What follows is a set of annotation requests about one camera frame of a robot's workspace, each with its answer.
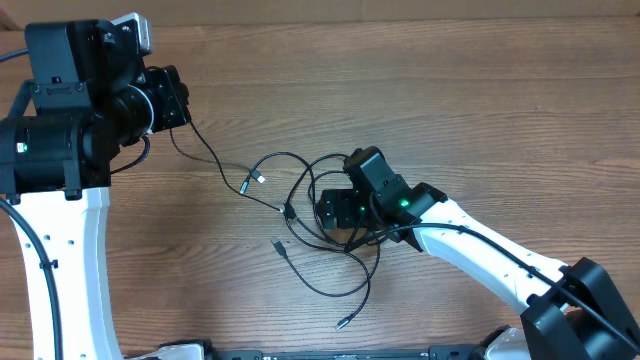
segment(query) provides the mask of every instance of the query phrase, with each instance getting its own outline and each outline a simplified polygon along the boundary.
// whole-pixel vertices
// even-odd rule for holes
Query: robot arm
[[[392,240],[459,267],[520,315],[526,344],[518,359],[634,358],[640,329],[596,263],[583,258],[569,267],[525,249],[473,219],[438,189],[425,183],[411,189],[375,147],[356,150],[343,170],[353,188],[323,191],[316,209],[323,227],[353,227],[356,214],[369,208],[363,227],[382,227]],[[565,315],[568,304],[581,309]],[[495,351],[487,359],[497,356]]]
[[[34,80],[0,122],[0,194],[39,238],[16,223],[34,359],[119,360],[105,254],[110,162],[120,146],[189,123],[188,90],[175,67],[145,68],[151,27],[136,13],[30,24],[25,38]],[[35,117],[24,116],[31,99]],[[193,348],[174,359],[201,359],[202,347],[184,356]]]

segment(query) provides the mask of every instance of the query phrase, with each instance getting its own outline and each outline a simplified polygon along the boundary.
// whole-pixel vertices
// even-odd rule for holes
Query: black cable
[[[380,214],[378,214],[378,209],[376,209],[376,205],[373,203],[373,196],[375,195],[375,192],[371,192],[371,194],[369,194],[369,210],[371,210],[371,213],[373,214],[374,219],[376,219],[376,221],[381,224],[384,225],[384,221],[382,221],[382,218],[380,217]]]
[[[209,146],[209,143],[207,143],[207,141],[202,137],[202,135],[200,135],[200,132],[198,131],[198,129],[196,128],[195,124],[193,123],[193,121],[190,121],[189,124],[191,124],[191,128],[193,128],[193,132],[196,133],[196,136],[198,137],[198,139],[200,139],[200,141],[202,142],[202,144],[209,150],[209,152],[211,153],[211,155],[213,155],[213,157],[216,159],[216,165],[218,165],[218,170],[220,170],[220,175],[222,175],[222,181],[224,181],[224,184],[227,185],[227,187],[229,188],[229,190],[233,191],[234,193],[247,198],[247,199],[251,199],[253,201],[256,201],[272,210],[275,210],[277,212],[282,212],[282,210],[280,210],[280,208],[277,208],[269,203],[266,203],[262,200],[256,199],[254,197],[251,197],[249,195],[245,195],[240,193],[240,191],[234,189],[231,185],[229,185],[229,182],[227,181],[227,177],[224,175],[224,171],[222,170],[222,165],[220,165],[220,159],[218,159],[218,155],[216,155],[215,151],[213,151],[213,149],[211,148],[211,146]]]
[[[27,55],[29,53],[28,49],[21,49],[12,51],[10,53],[0,55],[0,63],[3,63],[7,60],[11,60],[13,58],[17,58],[18,56]]]
[[[347,155],[344,155],[344,154],[330,154],[330,155],[323,156],[323,157],[321,157],[321,158],[317,159],[316,161],[314,161],[313,163],[309,164],[309,163],[307,163],[307,161],[306,161],[306,160],[304,160],[302,157],[300,157],[300,156],[299,156],[299,155],[297,155],[297,154],[290,153],[290,152],[276,152],[276,153],[272,153],[272,154],[269,154],[269,155],[264,156],[262,159],[260,159],[260,160],[259,160],[259,161],[258,161],[258,162],[253,166],[253,168],[252,168],[251,170],[252,170],[252,171],[257,170],[257,168],[258,168],[258,167],[259,167],[259,166],[260,166],[264,161],[266,161],[267,159],[270,159],[270,158],[272,158],[272,157],[275,157],[275,156],[290,156],[290,157],[293,157],[293,158],[295,158],[295,159],[299,160],[299,161],[300,161],[300,162],[305,166],[305,170],[302,172],[302,174],[300,175],[300,177],[298,178],[298,180],[296,181],[296,183],[294,184],[294,186],[291,188],[291,190],[290,190],[290,192],[289,192],[289,196],[288,196],[288,198],[287,198],[287,201],[285,202],[285,209],[286,209],[287,207],[290,207],[290,206],[291,206],[291,200],[292,200],[292,198],[293,198],[293,195],[295,194],[295,192],[296,192],[297,188],[300,186],[300,183],[302,182],[302,180],[306,177],[307,173],[309,173],[309,176],[311,177],[311,184],[310,184],[310,187],[311,187],[311,190],[312,190],[312,192],[311,192],[311,194],[312,194],[312,195],[311,195],[311,200],[312,200],[312,203],[313,203],[313,204],[315,204],[315,203],[316,203],[316,201],[315,201],[315,195],[316,195],[316,194],[315,194],[315,181],[317,180],[317,178],[315,178],[315,177],[314,177],[314,175],[313,175],[312,167],[313,167],[314,165],[316,165],[316,164],[317,164],[318,162],[320,162],[320,161],[323,161],[323,160],[326,160],[326,159],[329,159],[329,158],[333,158],[333,157],[344,157],[344,158],[347,158]],[[314,218],[316,218],[316,219],[317,219],[317,214],[316,214],[315,206],[314,206],[313,212],[314,212]],[[306,226],[306,225],[305,225],[305,224],[300,220],[300,218],[299,218],[299,217],[297,217],[297,216],[296,216],[296,219],[298,220],[298,223],[300,223],[300,224],[302,225],[302,227],[303,227],[305,230],[307,230],[309,233],[313,234],[314,236],[316,236],[317,238],[319,238],[319,239],[321,239],[321,240],[325,240],[325,238],[321,237],[320,235],[316,234],[316,233],[315,233],[315,232],[313,232],[311,229],[309,229],[309,228],[308,228],[308,227],[307,227],[307,226]],[[363,302],[362,302],[362,303],[361,303],[361,305],[358,307],[358,309],[357,309],[355,312],[353,312],[351,315],[349,315],[349,316],[345,317],[344,319],[342,319],[342,320],[341,320],[340,322],[338,322],[338,324],[336,325],[336,329],[341,329],[341,328],[343,328],[344,326],[346,326],[346,325],[347,325],[347,324],[348,324],[348,323],[349,323],[349,322],[350,322],[350,321],[351,321],[351,320],[352,320],[352,319],[353,319],[353,318],[354,318],[354,317],[355,317],[355,316],[356,316],[356,315],[357,315],[357,314],[358,314],[358,313],[359,313],[359,312],[364,308],[364,306],[365,306],[365,304],[366,304],[366,302],[367,302],[367,300],[368,300],[368,298],[369,298],[369,294],[370,294],[370,291],[371,291],[371,289],[370,289],[370,287],[371,287],[371,277],[373,276],[373,274],[375,274],[375,269],[377,269],[377,266],[378,266],[378,263],[379,263],[379,252],[380,252],[380,247],[378,247],[378,256],[377,256],[376,263],[375,263],[375,265],[374,265],[373,271],[372,271],[371,273],[369,273],[369,271],[368,271],[368,269],[367,269],[366,265],[364,264],[364,262],[362,262],[362,260],[360,260],[357,256],[355,256],[355,255],[353,255],[353,254],[351,254],[351,253],[345,253],[342,249],[336,249],[336,248],[330,248],[330,247],[318,246],[318,245],[314,245],[314,244],[311,244],[311,243],[309,243],[309,242],[305,241],[302,237],[300,237],[300,236],[295,232],[295,230],[293,230],[293,228],[292,228],[292,226],[291,226],[291,223],[290,223],[290,218],[287,216],[287,214],[285,214],[285,224],[287,225],[287,228],[289,229],[289,231],[291,232],[291,234],[292,234],[292,235],[294,235],[294,237],[295,237],[296,239],[298,239],[298,241],[300,241],[300,242],[301,242],[301,243],[303,243],[304,245],[309,246],[309,247],[314,248],[314,249],[317,249],[317,250],[328,251],[328,252],[332,252],[332,253],[341,253],[341,254],[344,254],[344,255],[346,255],[346,256],[348,256],[348,257],[350,257],[351,259],[353,259],[354,261],[358,262],[358,264],[363,268],[363,270],[364,270],[364,272],[365,272],[365,275],[366,275],[366,279],[365,279],[365,281],[363,281],[363,282],[362,282],[358,287],[356,287],[356,288],[354,288],[353,290],[351,290],[351,291],[349,291],[349,292],[346,292],[346,293],[341,293],[341,294],[331,294],[331,293],[326,293],[326,292],[320,291],[320,290],[318,290],[318,289],[314,288],[311,284],[309,284],[309,283],[304,279],[304,277],[303,277],[303,276],[298,272],[298,270],[295,268],[295,266],[293,265],[293,263],[288,259],[288,257],[286,257],[286,255],[283,255],[283,257],[287,260],[287,263],[289,264],[289,266],[292,268],[292,270],[294,271],[294,273],[296,274],[296,276],[298,276],[298,278],[302,281],[302,283],[303,283],[305,286],[307,286],[310,290],[312,290],[312,291],[314,291],[314,292],[316,292],[316,293],[318,293],[318,294],[320,294],[320,295],[328,296],[328,297],[342,297],[342,296],[349,296],[349,295],[354,294],[355,292],[359,291],[360,289],[362,289],[365,285],[368,285],[367,294],[365,295],[365,297],[364,297],[364,299],[363,299]],[[319,228],[321,229],[321,231],[322,231],[322,232],[323,232],[323,234],[325,235],[326,239],[330,239],[330,238],[328,237],[328,235],[326,235],[326,233],[324,233],[324,231],[323,231],[322,227],[320,226]],[[277,244],[279,244],[279,245],[276,245],[276,243],[274,242],[274,246],[276,246],[276,249],[278,249],[278,247],[281,247],[281,248],[282,248],[281,250],[278,250],[278,252],[279,252],[281,255],[282,255],[283,253],[285,253],[285,254],[286,254],[286,251],[284,250],[284,247],[282,246],[282,244],[280,244],[280,242],[277,242]],[[335,242],[335,244],[336,244],[336,245],[339,245],[339,246],[344,247],[344,245],[342,245],[342,244],[340,244],[340,243]]]
[[[362,221],[364,220],[365,215],[366,211],[360,211],[360,218],[358,219],[358,222],[356,222],[356,227],[353,228],[353,232],[351,233],[351,236],[349,236],[349,240],[347,240],[347,242],[344,244],[345,251],[351,246],[351,243],[356,238],[356,235],[358,235],[358,231],[360,231],[360,227],[362,226]]]
[[[52,263],[49,262],[49,256],[42,246],[42,242],[31,225],[20,215],[20,213],[11,206],[6,200],[0,198],[0,208],[9,215],[13,221],[18,224],[22,231],[27,235],[29,241],[40,258],[40,266],[44,271],[44,279],[47,283],[49,292],[49,303],[51,305],[51,323],[53,324],[53,348],[55,352],[55,360],[62,360],[62,323],[60,321],[60,303],[58,300],[58,290],[53,277]]]
[[[182,156],[187,157],[191,160],[196,160],[196,161],[201,161],[201,162],[206,162],[209,164],[217,164],[217,162],[215,160],[207,160],[207,159],[203,159],[203,158],[199,158],[197,156],[193,156],[191,154],[187,154],[186,152],[184,152],[182,149],[180,149],[180,147],[178,147],[178,144],[176,143],[176,140],[173,138],[173,129],[169,129],[169,137],[171,138],[171,143],[173,144],[173,147],[176,149],[176,151],[178,151]],[[245,172],[250,172],[251,169],[249,169],[248,166],[244,166],[241,164],[235,164],[235,163],[226,163],[223,162],[222,165],[225,168],[236,168],[238,170],[243,170]]]
[[[309,188],[307,189],[307,197],[309,198],[309,200],[311,201],[311,187],[314,185],[315,182],[317,182],[318,180],[320,180],[322,177],[327,176],[327,175],[331,175],[331,174],[344,174],[344,171],[342,170],[329,170],[326,172],[323,172],[322,174],[316,176],[315,179],[313,179],[311,181],[311,183],[309,183]]]
[[[149,138],[147,137],[147,135],[142,135],[141,139],[144,141],[144,150],[142,150],[142,154],[140,154],[140,156],[138,156],[137,159],[135,159],[133,162],[119,168],[116,170],[113,170],[111,172],[111,175],[113,174],[117,174],[121,171],[125,171],[128,169],[131,169],[132,167],[142,163],[143,161],[145,161],[147,159],[147,157],[149,156],[149,152],[151,151],[151,141],[149,141]]]
[[[13,99],[11,108],[9,109],[10,118],[19,118],[24,116],[24,112],[27,110],[29,103],[31,102],[31,87],[33,86],[33,80],[25,80],[20,89]]]
[[[624,343],[626,343],[631,349],[633,349],[633,351],[635,351],[636,354],[640,355],[640,346],[638,346],[638,344],[636,344],[635,341],[631,340],[627,335],[622,333],[620,330],[616,329],[615,326],[613,326],[607,319],[603,318],[602,315],[598,314],[598,312],[593,310],[589,305],[585,304],[582,300],[580,300],[578,297],[573,295],[571,292],[569,292],[568,290],[564,289],[562,286],[558,285],[558,283],[556,283],[555,281],[551,280],[550,278],[548,278],[547,276],[542,274],[534,266],[527,264],[523,260],[520,260],[520,258],[518,258],[517,256],[513,255],[512,253],[510,253],[508,250],[506,250],[505,248],[503,248],[502,246],[500,246],[499,244],[497,244],[493,240],[489,239],[485,235],[483,235],[483,234],[481,234],[481,233],[479,233],[479,232],[477,232],[475,230],[468,229],[468,228],[466,228],[466,227],[464,227],[462,225],[439,224],[439,223],[422,223],[422,224],[415,224],[415,225],[399,226],[399,227],[393,228],[392,230],[381,231],[379,233],[376,233],[375,235],[372,235],[372,236],[364,238],[364,240],[366,240],[365,242],[368,242],[370,240],[373,240],[376,236],[388,235],[388,234],[392,234],[392,233],[394,233],[396,231],[399,231],[399,230],[409,230],[409,229],[416,229],[416,228],[433,228],[433,229],[456,230],[459,233],[469,234],[469,235],[471,235],[471,236],[483,241],[484,243],[486,243],[487,245],[491,246],[496,251],[498,251],[499,253],[504,255],[506,258],[508,258],[509,260],[513,261],[516,265],[520,266],[521,268],[523,268],[524,270],[529,272],[531,275],[537,277],[539,280],[541,280],[545,284],[549,285],[554,290],[558,291],[560,294],[562,294],[565,298],[568,299],[569,303],[571,303],[574,306],[578,306],[578,307],[582,308],[584,311],[587,312],[587,314],[589,314],[596,321],[598,321],[600,323],[600,325],[604,326],[609,332],[611,332],[613,335],[615,335],[620,340],[622,340]]]

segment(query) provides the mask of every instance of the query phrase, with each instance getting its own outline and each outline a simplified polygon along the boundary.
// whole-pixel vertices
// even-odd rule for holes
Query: wire
[[[323,292],[320,291],[318,289],[316,289],[315,287],[313,287],[311,284],[309,284],[309,282],[306,281],[306,279],[304,279],[304,277],[298,272],[298,270],[296,269],[296,267],[293,265],[293,263],[289,260],[289,258],[286,256],[286,250],[284,250],[284,246],[282,246],[282,244],[278,241],[276,245],[276,243],[274,243],[274,246],[276,246],[276,249],[278,250],[278,252],[285,258],[285,260],[287,261],[287,263],[289,264],[289,266],[291,267],[291,269],[293,270],[293,272],[296,274],[296,276],[300,279],[300,281],[302,281],[302,283],[307,286],[310,290],[314,291],[317,294],[323,295],[323,296],[328,296],[328,297],[343,297],[343,296],[349,296],[352,295],[354,293],[356,293],[357,291],[359,291],[360,289],[362,289],[365,285],[367,285],[367,293],[365,294],[365,297],[362,301],[362,303],[360,304],[360,306],[358,307],[358,309],[356,311],[354,311],[353,313],[351,313],[349,316],[345,317],[344,319],[342,319],[341,321],[338,322],[338,324],[336,325],[336,329],[341,329],[344,326],[346,326],[351,320],[353,320],[353,318],[358,315],[358,313],[360,313],[360,311],[362,311],[362,309],[364,308],[364,306],[366,305],[367,300],[369,299],[369,294],[371,293],[371,277],[375,274],[375,270],[377,269],[377,266],[379,264],[380,261],[380,247],[378,246],[378,255],[376,257],[376,263],[374,264],[373,270],[371,273],[369,273],[369,270],[367,269],[366,265],[364,264],[364,262],[362,262],[362,260],[360,260],[360,258],[358,258],[357,256],[351,254],[351,253],[345,253],[344,250],[340,249],[341,247],[344,247],[345,245],[338,243],[337,241],[335,241],[334,239],[331,239],[322,229],[321,224],[318,221],[318,216],[316,213],[316,208],[315,208],[315,204],[316,204],[316,192],[315,192],[315,183],[317,181],[318,178],[328,175],[330,173],[342,173],[341,171],[329,171],[326,173],[321,174],[319,177],[314,177],[313,174],[313,166],[318,164],[320,161],[326,160],[326,159],[330,159],[330,158],[348,158],[347,155],[344,154],[329,154],[326,156],[323,156],[317,160],[315,160],[314,162],[312,162],[311,164],[309,164],[306,160],[304,160],[302,157],[300,157],[297,154],[291,153],[291,152],[275,152],[275,153],[271,153],[268,154],[264,157],[262,157],[262,159],[258,160],[258,162],[253,166],[253,168],[251,169],[251,171],[257,171],[257,168],[266,160],[276,157],[276,156],[289,156],[289,157],[293,157],[295,159],[297,159],[298,161],[300,161],[304,166],[305,166],[305,170],[302,172],[302,174],[300,175],[300,177],[298,178],[298,180],[296,181],[296,183],[294,184],[294,186],[291,188],[290,192],[289,192],[289,196],[287,197],[287,201],[285,202],[285,224],[287,226],[287,228],[289,229],[289,231],[291,232],[291,234],[298,240],[300,241],[302,244],[309,246],[313,249],[316,250],[321,250],[321,251],[328,251],[328,252],[332,252],[332,253],[340,253],[343,254],[345,256],[350,257],[351,259],[353,259],[354,261],[358,262],[358,264],[362,267],[362,269],[365,272],[366,275],[366,279],[356,288],[354,288],[351,291],[348,291],[346,293],[339,293],[339,294],[333,294],[333,293],[327,293],[327,292]],[[322,232],[323,236],[315,233],[314,231],[312,231],[306,224],[304,224],[304,222],[298,217],[295,216],[295,219],[298,221],[298,223],[310,234],[312,234],[313,236],[315,236],[316,238],[326,241],[328,243],[330,243],[333,246],[336,246],[338,248],[333,248],[333,247],[324,247],[324,246],[318,246],[315,244],[311,244],[309,242],[307,242],[306,240],[304,240],[302,237],[300,237],[300,235],[298,235],[295,230],[293,229],[293,227],[291,226],[291,222],[290,222],[290,217],[287,212],[288,212],[288,208],[293,209],[293,207],[291,206],[291,200],[293,198],[293,195],[295,194],[296,190],[298,189],[298,187],[300,186],[300,183],[302,182],[302,180],[306,177],[307,173],[309,173],[309,176],[311,177],[311,183],[309,184],[309,188],[307,189],[307,195],[309,196],[312,205],[313,205],[313,214],[314,214],[314,219],[316,220],[316,224],[318,225],[318,228],[320,229],[320,231]],[[249,180],[249,176],[247,175],[247,178],[245,179],[245,184],[247,183],[247,181]],[[359,226],[355,229],[354,233],[352,234],[350,240],[353,240],[355,238],[355,235],[357,234],[359,230]]]
[[[151,141],[149,141],[147,135],[142,135],[142,140],[144,141],[144,150],[142,150],[142,154],[140,154],[140,156],[138,156],[138,158],[135,159],[132,163],[129,163],[119,169],[113,170],[111,172],[111,175],[131,169],[132,167],[142,163],[147,159],[147,157],[149,156],[149,152],[151,151]]]
[[[171,143],[173,144],[173,147],[176,149],[176,151],[178,151],[182,156],[185,156],[191,160],[195,160],[195,161],[201,161],[201,162],[205,162],[205,163],[209,163],[209,164],[217,164],[217,162],[215,160],[207,160],[207,159],[203,159],[203,158],[199,158],[197,156],[193,156],[191,154],[187,154],[186,152],[184,152],[182,149],[180,149],[180,147],[178,147],[178,144],[176,144],[175,139],[173,138],[173,129],[169,129],[169,137],[171,138]],[[244,166],[241,164],[234,164],[234,163],[225,163],[223,162],[222,165],[224,167],[227,168],[236,168],[239,170],[243,170],[246,172],[250,172],[251,169],[249,169],[248,166]]]
[[[360,218],[358,219],[358,222],[356,223],[356,227],[353,228],[353,232],[351,233],[351,236],[349,237],[349,240],[347,240],[347,242],[344,244],[345,251],[347,251],[347,249],[350,248],[351,243],[356,238],[356,235],[358,235],[358,231],[360,230],[360,227],[362,226],[362,221],[364,220],[365,214],[366,214],[366,211],[360,211]]]
[[[218,155],[216,155],[215,151],[213,151],[213,149],[211,148],[211,146],[209,146],[209,143],[207,143],[207,141],[202,137],[202,135],[200,135],[200,132],[198,131],[198,129],[196,128],[196,125],[193,123],[193,121],[190,121],[189,124],[191,124],[191,128],[193,129],[193,132],[196,133],[196,136],[198,137],[198,139],[200,139],[200,141],[202,142],[202,144],[209,150],[209,152],[211,153],[211,155],[213,155],[213,157],[216,159],[216,165],[218,165],[218,170],[220,170],[220,175],[222,176],[222,181],[224,181],[224,184],[227,185],[227,187],[229,188],[229,190],[233,191],[234,193],[247,198],[247,199],[251,199],[253,201],[256,201],[272,210],[275,210],[277,212],[282,212],[283,210],[280,210],[280,208],[277,208],[269,203],[266,203],[260,199],[256,199],[252,196],[249,195],[245,195],[240,193],[240,191],[234,189],[231,185],[229,185],[229,182],[227,181],[227,177],[224,175],[224,170],[222,170],[222,165],[220,165],[220,159],[218,159]]]
[[[28,53],[29,53],[29,49],[21,49],[21,50],[16,50],[10,53],[0,55],[0,63],[3,63],[7,60],[11,60],[13,58],[17,58],[18,56],[27,55]]]
[[[371,194],[369,194],[369,209],[371,210],[371,213],[373,214],[373,217],[376,219],[376,221],[380,224],[384,224],[384,221],[382,221],[382,218],[380,217],[380,215],[378,214],[378,210],[376,209],[376,205],[373,203],[373,196],[375,195],[375,192],[371,192]]]
[[[22,231],[27,235],[29,241],[40,258],[40,266],[44,271],[44,279],[47,283],[49,292],[49,303],[51,305],[51,323],[53,324],[53,348],[55,352],[55,360],[62,360],[62,324],[60,321],[60,303],[58,300],[58,290],[53,277],[52,264],[49,262],[49,256],[42,246],[42,242],[29,223],[20,215],[20,213],[9,203],[0,198],[0,208],[9,215],[13,221],[18,224]]]
[[[13,99],[7,117],[19,118],[24,116],[24,112],[31,102],[31,86],[33,86],[33,80],[25,80],[22,85],[20,85],[20,89]]]

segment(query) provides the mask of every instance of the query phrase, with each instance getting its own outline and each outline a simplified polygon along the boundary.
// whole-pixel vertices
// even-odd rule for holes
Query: wood grain surface
[[[3,52],[22,46],[22,34],[0,34]],[[193,120],[223,161],[377,145],[409,184],[444,190],[519,244],[602,264],[640,319],[640,19],[158,28],[155,48],[147,65],[177,66]],[[29,76],[26,58],[0,66],[0,113]],[[189,128],[175,135],[207,156]],[[361,281],[358,266],[297,243],[214,166],[177,154],[168,133],[151,140],[147,161],[113,179],[107,256],[123,352],[200,337],[220,349],[423,348],[519,325],[461,271],[394,244],[382,249],[364,311],[335,331],[364,290],[317,296],[270,240],[326,291]],[[267,182],[250,194],[281,203],[301,170],[268,161]],[[245,174],[227,176],[239,187]],[[336,176],[321,187],[346,184]],[[305,207],[302,192],[295,203]],[[5,216],[0,239],[1,357],[27,359],[24,267]],[[373,263],[372,249],[360,254]]]

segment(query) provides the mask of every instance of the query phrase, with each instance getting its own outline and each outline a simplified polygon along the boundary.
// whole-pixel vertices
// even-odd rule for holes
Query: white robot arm
[[[559,269],[567,264],[536,254],[505,238],[469,216],[451,199],[434,204],[420,219],[424,223],[463,225],[487,236],[550,279],[559,281],[564,276]],[[496,249],[469,234],[449,229],[418,228],[414,229],[414,235],[425,252],[469,274],[498,295],[518,315],[529,307],[527,299],[531,295],[542,296],[550,289],[549,285]]]
[[[65,359],[122,360],[111,316],[105,233],[109,188],[82,191],[79,200],[64,192],[23,194],[14,208],[31,225],[56,263],[57,286]],[[16,224],[24,257],[33,332],[34,360],[54,359],[54,337],[49,292],[34,246]],[[139,359],[205,360],[198,344],[164,346]]]

